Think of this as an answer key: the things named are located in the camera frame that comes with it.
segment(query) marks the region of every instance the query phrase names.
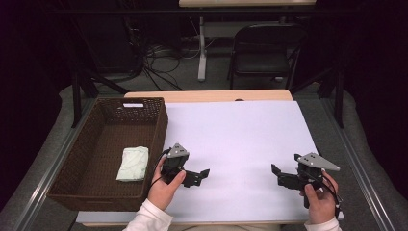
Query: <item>desk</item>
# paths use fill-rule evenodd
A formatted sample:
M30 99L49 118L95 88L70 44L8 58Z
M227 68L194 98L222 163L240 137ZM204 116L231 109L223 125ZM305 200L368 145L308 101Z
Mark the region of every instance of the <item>desk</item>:
M184 8L214 8L214 7L289 7L289 6L314 6L316 0L180 0L179 6ZM228 23L219 30L219 23L212 23L215 27L217 37L233 37L240 28L255 24L257 22ZM205 80L205 70L207 65L207 51L205 49L205 37L211 32L206 31L204 17L200 16L200 63L198 66L198 81Z
M307 219L298 192L278 186L270 170L270 164L275 163L283 171L295 173L294 153L317 152L303 115L287 90L125 95L147 96L165 98L169 116L165 146L179 141L190 151L187 170L211 170L200 187L181 187L177 191L166 210L175 216L174 224L292 223ZM245 101L225 102L237 98ZM234 118L228 113L239 123L229 122ZM220 121L225 126L218 126ZM77 222L89 226L118 225L128 223L134 215L133 212L80 212Z

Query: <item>table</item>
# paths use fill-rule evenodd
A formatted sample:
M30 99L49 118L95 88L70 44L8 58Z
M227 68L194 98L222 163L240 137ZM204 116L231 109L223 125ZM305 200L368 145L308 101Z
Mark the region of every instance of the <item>table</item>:
M224 8L224 7L289 7L289 6L314 6L316 0L180 0L179 6L184 8ZM200 40L200 63L198 66L198 81L205 81L207 65L207 51L205 47L206 36L233 37L240 28L260 22L241 23L211 23L205 26L204 17L200 16L199 40Z
M177 191L177 194L174 197L173 203L170 204L170 206L167 208L167 211L170 214L175 215L173 223L176 223L176 224L208 224L209 222L216 223L216 224L292 223L292 222L303 222L307 218L307 210L301 209L303 200L300 198L300 196L297 195L297 192L288 193L287 189L277 186L276 178L273 176L273 174L270 171L271 163L269 161L279 162L276 164L280 167L284 165L284 163L288 163L289 168L295 171L294 168L296 167L296 163L291 155L289 156L286 155L285 157L286 160L283 160L283 159L280 160L281 159L280 154L276 157L277 155L276 153L282 153L284 152L283 151L284 149L288 149L288 151L290 150L290 152L294 150L298 150L300 152L303 152L305 150L316 152L316 148L314 147L314 143L311 139L310 133L307 129L306 123L304 122L304 119L303 119L303 116L301 115L300 110L297 107L295 111L291 111L291 108L293 107L293 105L295 104L297 106L297 103L293 101L291 94L287 90L160 91L160 92L130 92L125 95L125 97L151 97L151 96L161 96L165 99L166 104L168 103L166 107L167 107L167 113L169 114L169 127L167 128L165 146L168 146L170 143L174 143L175 140L182 138L182 140L179 142L182 145L184 145L185 148L187 148L191 153L191 157L189 161L186 163L185 167L186 168L190 167L190 169L188 170L192 170L192 171L204 170L205 167L208 167L211 169L209 178L204 179L200 187L191 187L189 189L180 188L179 191ZM236 99L243 99L245 101L244 102L231 102L231 101L235 101ZM239 106L242 103L249 105L249 107L244 108L244 111L247 112L245 114L242 113L242 107ZM234 173L234 176L236 176L237 179L242 179L244 182L246 182L245 184L248 185L248 188L242 189L241 192L235 192L235 187L237 187L237 179L232 177L230 180L228 180L228 182L226 182L225 177L229 176L229 174L222 173L223 171L224 172L234 171L234 168L231 169L231 167L233 167L234 165L225 164L231 161L230 156L226 156L226 155L218 156L218 154L213 153L214 148L208 145L205 146L208 153L206 153L204 156L203 154L201 155L193 154L193 153L196 153L197 150L203 150L203 147L200 145L202 145L202 142L205 142L204 141L205 139L209 138L210 141L217 142L219 141L219 138L217 136L223 136L223 135L220 135L219 133L225 133L225 134L231 133L230 132L231 129L238 129L237 132L234 132L234 134L238 134L240 132L240 129L239 129L240 126L237 125L236 123L233 123L232 125L229 124L228 127L225 127L224 129L215 130L215 133L213 134L214 138L210 138L211 136L205 136L205 135L202 136L202 134L208 134L206 133L206 130L208 130L209 128L213 130L214 128L217 129L220 127L220 126L217 126L216 121L214 121L214 123L212 123L211 126L206 126L208 122L206 119L208 119L208 117L217 115L217 113L223 115L222 112L220 113L219 109L222 109L222 108L219 107L219 104L227 105L227 107L230 107L228 108L228 110L232 110L232 111L237 110L237 111L234 111L234 112L238 112L237 114L234 114L236 115L236 117L241 116L242 118L246 118L246 121L242 120L242 118L239 118L239 121L244 121L245 124L252 123L254 125L254 126L252 126L252 124L249 125L250 128L253 130L251 130L250 133L246 133L246 134L256 134L256 130L257 129L262 130L263 129L262 126L264 126L264 123L262 124L257 123L257 119L247 120L248 116L253 117L253 115L259 115L260 112L266 111L268 113L266 115L262 115L258 117L258 119L261 119L262 121L272 120L272 123L273 123L274 118L278 119L276 120L274 126L276 126L276 129L277 129L276 131L282 131L282 133L276 134L276 132L274 132L275 137L273 138L273 141L271 141L270 139L272 138L268 137L267 135L263 135L263 136L253 135L253 136L245 137L245 140L248 141L248 145L246 145L246 148L249 148L245 150L245 153L250 153L250 151L257 151L257 148L260 145L255 144L256 142L261 142L261 143L273 142L273 143L282 144L282 143L285 143L285 139L287 138L295 140L294 143L291 143L288 146L285 146L285 145L282 145L279 147L274 146L274 148L272 148L274 150L270 150L270 152L269 150L263 151L263 154L261 155L262 158L251 160L251 163L245 164L246 167L243 167L241 163L242 161L246 163L246 160L242 158L238 158L238 159L233 158L231 164L235 163L237 165L235 166L236 172ZM263 106L263 105L279 105L279 104L285 105L284 107L281 107L281 109L286 108L292 113L287 113L287 111L279 112L277 108ZM194 113L195 114L189 116L186 119L184 119L183 117L177 116L177 119L176 119L174 115L176 115L175 112L178 112L179 110L184 111L184 113L178 114L179 116L185 116L185 115L194 114ZM279 117L288 117L285 119L296 119L296 118L301 117L300 120L302 119L303 120L294 121L293 123L282 123L279 121ZM221 116L221 118L218 118L218 119L223 120L223 124L225 124L226 121L231 118ZM186 126L193 126L194 128L192 130L189 130L186 133ZM274 130L266 130L264 132L267 132L267 134L270 134L270 131L274 131ZM227 140L231 139L231 141L234 141L234 138L229 135L225 136L225 138ZM230 152L233 152L234 155L237 155L237 157L241 156L241 154L239 154L241 150L234 150L233 149L234 146L235 146L234 144L232 144L231 146L227 146L226 147L227 151L229 150ZM216 150L217 151L223 150L221 151L221 153L225 153L225 143L224 142L218 143ZM211 163L208 163L208 166L203 166L202 164L205 162L209 162L209 159L212 160ZM241 169L246 169L246 168L249 171L254 168L255 169L261 168L262 175L260 175L260 177L255 177L255 179L246 179L248 177L248 174L245 174L244 171L241 171ZM229 186L224 187L222 191L218 191L217 188L222 187L224 183L229 184ZM270 196L270 191L278 192L278 196L276 197L279 197L279 198L274 198L274 196ZM294 199L291 198L289 200L287 199L281 200L280 198L285 197L286 194L291 194ZM217 200L220 198L222 199L222 201L224 199L225 201L227 201L224 204L225 206L222 208L230 209L231 201L228 202L227 198L228 197L233 198L234 196L242 196L244 198L251 198L247 200L246 203L240 201L241 203L240 206L234 205L235 207L237 207L236 208L237 215L236 213L229 213L229 214L232 214L233 216L220 218L219 215L217 214L217 210L211 210L211 206L210 206L212 204L211 201ZM264 202L269 203L270 202L269 200L271 198L272 198L271 203L273 203L274 206L268 206L265 208L265 210L261 209L262 207L261 205L263 205ZM194 205L198 204L196 206L197 208L193 208L191 210L192 206L189 206L191 204L194 204ZM259 211L260 213L264 215L265 214L269 215L271 211L274 211L273 212L274 214L271 215L270 217L274 217L274 218L277 217L277 218L275 218L274 220L271 220L271 218L267 217L267 218L260 218L261 220L258 220L256 216L255 218L250 217L248 219L245 219L247 217L247 214L246 213L240 214L240 211L242 212L242 208L246 209L246 208L250 208L250 206L255 206L255 205L260 207L256 211ZM131 219L133 219L134 215L135 213L132 213L132 212L130 213L129 212L123 212L123 213L122 212L120 213L118 212L80 212L77 218L77 222L83 223L87 226L123 225L129 222Z

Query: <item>human hand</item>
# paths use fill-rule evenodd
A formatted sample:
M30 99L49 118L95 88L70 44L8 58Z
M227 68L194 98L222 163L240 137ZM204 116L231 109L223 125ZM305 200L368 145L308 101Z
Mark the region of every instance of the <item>human hand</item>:
M337 193L339 186L336 181L326 172L323 171L323 176L327 178L331 184L324 179L323 183L333 192ZM305 186L304 193L309 200L309 222L310 224L321 224L329 221L335 216L336 200L332 193L326 188L321 190L313 189L311 184Z
M163 163L166 158L162 158L157 164L154 175L152 187L150 188L149 195L147 199L150 200L156 207L161 210L165 210L173 199L177 188L183 183L184 178L186 178L186 172L184 170L180 171L170 184L167 184L161 177L160 173Z

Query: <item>white table leg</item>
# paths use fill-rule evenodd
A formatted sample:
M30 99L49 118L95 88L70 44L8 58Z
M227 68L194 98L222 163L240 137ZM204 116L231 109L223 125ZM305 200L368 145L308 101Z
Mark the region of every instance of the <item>white table leg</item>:
M207 64L207 51L205 50L204 40L204 18L200 17L200 64L198 67L198 81L205 80L205 69Z

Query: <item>white sleeve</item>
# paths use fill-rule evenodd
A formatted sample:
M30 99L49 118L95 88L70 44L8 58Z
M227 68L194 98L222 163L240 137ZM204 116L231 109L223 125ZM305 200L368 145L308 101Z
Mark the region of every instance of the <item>white sleeve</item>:
M129 222L123 231L166 231L173 217L157 208L148 199L144 200L135 218Z
M342 231L339 226L339 221L336 220L336 218L332 218L322 224L310 224L309 221L307 221L305 227L307 231Z

